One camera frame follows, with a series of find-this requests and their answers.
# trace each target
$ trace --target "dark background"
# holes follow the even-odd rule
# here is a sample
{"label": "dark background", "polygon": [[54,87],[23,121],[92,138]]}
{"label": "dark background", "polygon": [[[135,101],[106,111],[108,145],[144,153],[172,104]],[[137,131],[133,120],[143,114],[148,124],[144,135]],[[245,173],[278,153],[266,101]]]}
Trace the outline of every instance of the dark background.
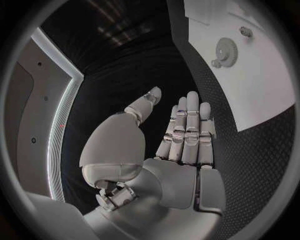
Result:
{"label": "dark background", "polygon": [[[17,20],[24,15],[33,2],[26,1],[26,4],[21,5],[15,1],[0,1],[2,29],[0,43],[3,43]],[[90,211],[96,201],[95,191],[87,187],[83,182],[81,172],[78,171],[78,156],[98,124],[109,115],[124,109],[153,86],[161,87],[163,98],[142,126],[147,140],[146,157],[152,157],[164,135],[172,106],[176,104],[179,97],[196,89],[185,61],[172,43],[165,2],[134,0],[125,1],[126,5],[121,4],[123,1],[109,2],[114,3],[114,6],[121,6],[120,9],[113,10],[104,1],[94,1],[101,7],[99,9],[92,1],[73,0],[71,9],[65,5],[42,26],[86,76],[66,126],[61,164],[66,200],[83,213]],[[82,6],[85,6],[91,14],[81,14]],[[122,11],[122,7],[134,10]],[[281,17],[294,39],[299,40],[299,3],[296,1],[272,2],[271,9]],[[114,24],[110,18],[103,16],[103,11],[113,16]],[[203,69],[207,73],[206,66],[203,66]],[[208,73],[206,78],[211,80],[214,76]],[[206,101],[207,96],[205,94],[201,96]],[[293,109],[285,113],[290,116],[293,114]],[[281,121],[287,124],[282,126],[283,129],[290,129],[289,132],[293,132],[293,126],[288,122],[292,121],[291,117],[283,116]],[[272,123],[270,124],[269,127],[262,126],[262,128],[268,130],[274,127]],[[232,133],[235,131],[228,125],[220,125],[219,128],[227,129]],[[293,219],[297,219],[297,213],[299,213],[297,204],[299,199],[298,191],[284,215],[263,239],[277,238],[283,231],[286,237],[296,236],[297,221]],[[3,239],[33,239],[3,197],[0,209],[2,213],[0,236],[2,234]]]}

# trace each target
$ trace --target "screw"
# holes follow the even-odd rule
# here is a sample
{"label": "screw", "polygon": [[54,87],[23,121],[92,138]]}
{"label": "screw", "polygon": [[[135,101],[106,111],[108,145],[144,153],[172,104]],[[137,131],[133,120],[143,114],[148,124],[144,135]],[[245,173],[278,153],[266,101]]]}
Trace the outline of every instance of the screw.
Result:
{"label": "screw", "polygon": [[249,29],[249,28],[247,28],[247,27],[245,27],[245,26],[241,26],[241,27],[239,28],[239,31],[240,31],[240,33],[241,33],[243,36],[245,36],[245,37],[251,38],[251,37],[253,36],[252,30]]}
{"label": "screw", "polygon": [[222,66],[218,59],[212,60],[211,65],[217,69],[219,69]]}

